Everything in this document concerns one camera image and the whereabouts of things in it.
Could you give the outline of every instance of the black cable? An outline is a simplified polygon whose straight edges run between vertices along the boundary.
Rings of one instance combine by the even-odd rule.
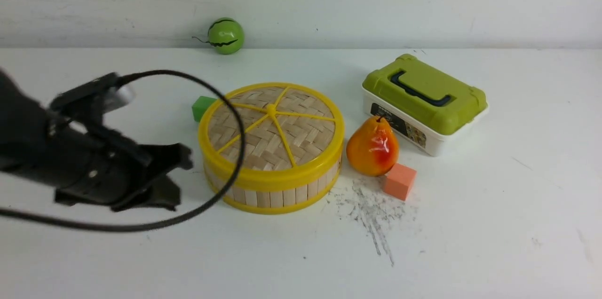
[[[195,216],[200,215],[201,213],[203,213],[204,211],[209,209],[211,206],[213,206],[215,203],[217,203],[226,194],[226,192],[228,192],[230,187],[232,187],[232,184],[234,184],[234,181],[238,177],[238,173],[240,172],[240,169],[243,167],[243,161],[245,159],[245,146],[246,146],[245,125],[243,124],[243,120],[242,120],[240,114],[238,113],[238,111],[236,111],[234,106],[230,103],[230,101],[228,101],[228,99],[223,94],[221,94],[219,91],[217,91],[217,89],[215,89],[215,87],[209,85],[208,83],[204,82],[201,79],[198,79],[194,76],[190,76],[190,74],[185,74],[183,72],[178,72],[178,71],[173,71],[173,70],[154,70],[154,71],[128,74],[127,76],[123,76],[120,78],[120,80],[118,82],[118,87],[122,87],[123,85],[129,84],[137,79],[146,78],[146,77],[150,77],[150,76],[163,75],[163,74],[168,75],[168,76],[181,77],[184,79],[191,80],[197,84],[203,85],[204,87],[209,89],[209,91],[211,91],[217,97],[219,97],[220,100],[222,102],[224,102],[224,104],[226,104],[228,109],[230,109],[230,111],[232,111],[232,113],[234,113],[234,118],[236,119],[236,122],[238,125],[238,130],[240,131],[240,141],[241,141],[240,150],[238,152],[238,157],[236,159],[236,165],[234,166],[234,171],[232,171],[232,175],[230,175],[230,178],[228,179],[228,181],[226,181],[226,184],[223,186],[223,188],[221,190],[219,190],[219,192],[217,192],[215,194],[215,196],[211,197],[211,199],[209,199],[207,202],[202,204],[200,207],[197,207],[196,209],[193,209],[187,213],[184,213],[182,215],[175,216],[173,218],[166,219],[166,220],[149,222],[148,224],[127,224],[127,225],[93,224],[90,222],[63,220],[63,219],[52,217],[52,216],[37,215],[34,213],[27,213],[27,212],[22,212],[22,211],[14,211],[14,210],[1,209],[1,208],[0,208],[0,216],[6,216],[9,218],[14,218],[14,219],[19,219],[19,220],[28,220],[28,221],[38,222],[41,224],[48,224],[48,225],[52,225],[52,226],[59,226],[61,228],[75,228],[78,230],[86,230],[86,231],[142,232],[142,231],[149,231],[149,230],[157,230],[159,228],[167,228],[168,226],[179,224],[180,222],[184,222],[186,220],[194,218]]]

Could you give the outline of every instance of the label on box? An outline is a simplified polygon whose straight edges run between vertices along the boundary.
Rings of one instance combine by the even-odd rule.
[[[391,125],[393,130],[403,134],[406,138],[417,143],[423,149],[426,147],[426,135],[421,130],[406,123],[397,115],[394,115],[375,102],[373,102],[372,107],[370,107],[370,113],[375,116],[382,116],[389,122],[389,125]]]

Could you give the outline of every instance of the black handle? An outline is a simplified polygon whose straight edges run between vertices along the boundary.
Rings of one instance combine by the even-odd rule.
[[[419,93],[415,89],[412,89],[412,87],[409,87],[408,85],[405,85],[404,83],[399,81],[400,76],[402,76],[402,74],[404,74],[404,73],[405,73],[405,71],[400,71],[400,72],[394,74],[393,76],[391,76],[391,83],[394,83],[398,87],[404,89],[406,91],[406,93],[408,93],[409,95],[418,97],[418,98],[424,100],[425,102],[428,102],[428,104],[431,104],[432,106],[437,106],[438,108],[440,108],[441,106],[447,104],[450,100],[452,100],[452,96],[449,94],[439,100],[435,100],[435,99],[426,97],[422,93]]]

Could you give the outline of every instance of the plastic storage box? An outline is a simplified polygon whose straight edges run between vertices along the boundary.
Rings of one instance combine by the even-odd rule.
[[[431,156],[458,145],[489,110],[483,91],[409,54],[368,74],[363,89],[366,113]]]

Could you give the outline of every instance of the yellow spoke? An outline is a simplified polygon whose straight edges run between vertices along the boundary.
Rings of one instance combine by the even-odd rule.
[[[249,127],[245,128],[245,133],[252,130],[255,126],[258,126],[262,121],[265,121],[265,119],[267,117],[268,117],[268,115],[263,115],[263,117],[261,117],[258,121],[254,122],[253,124],[250,124]],[[239,138],[240,138],[240,134],[237,134],[237,136],[235,136],[229,142],[227,142],[226,145],[224,145],[221,149],[218,149],[217,154],[219,155],[222,151],[224,151],[226,149],[226,147],[229,147],[230,145],[232,145]]]
[[[259,111],[261,113],[265,113],[266,112],[265,109],[258,108],[256,106],[252,106],[252,105],[247,105],[247,104],[238,104],[238,102],[233,102],[232,106],[235,106],[236,108],[255,110],[255,111]]]
[[[318,116],[318,115],[310,115],[309,113],[297,113],[297,112],[282,112],[282,111],[276,111],[277,114],[279,115],[284,115],[284,116],[294,116],[294,117],[308,117],[308,118],[314,118],[314,119],[322,119],[322,120],[329,120],[329,121],[337,121],[334,118],[329,118],[329,117],[322,117],[322,116]]]
[[[286,153],[288,154],[288,158],[291,160],[291,165],[293,167],[297,166],[297,163],[295,162],[295,158],[293,157],[293,152],[291,151],[291,148],[288,147],[288,142],[286,142],[286,137],[284,137],[284,132],[282,131],[280,124],[278,124],[278,119],[276,119],[276,117],[271,117],[271,121],[274,122],[274,125],[276,125],[276,128],[278,129],[280,138],[282,138],[282,145],[284,145],[284,149],[286,150]]]
[[[276,101],[274,102],[274,105],[278,106],[278,103],[280,102],[280,100],[282,99],[282,97],[284,97],[284,94],[288,91],[288,87],[284,87],[284,90],[282,90],[282,92],[280,93],[280,95],[278,96],[278,98],[276,98]]]

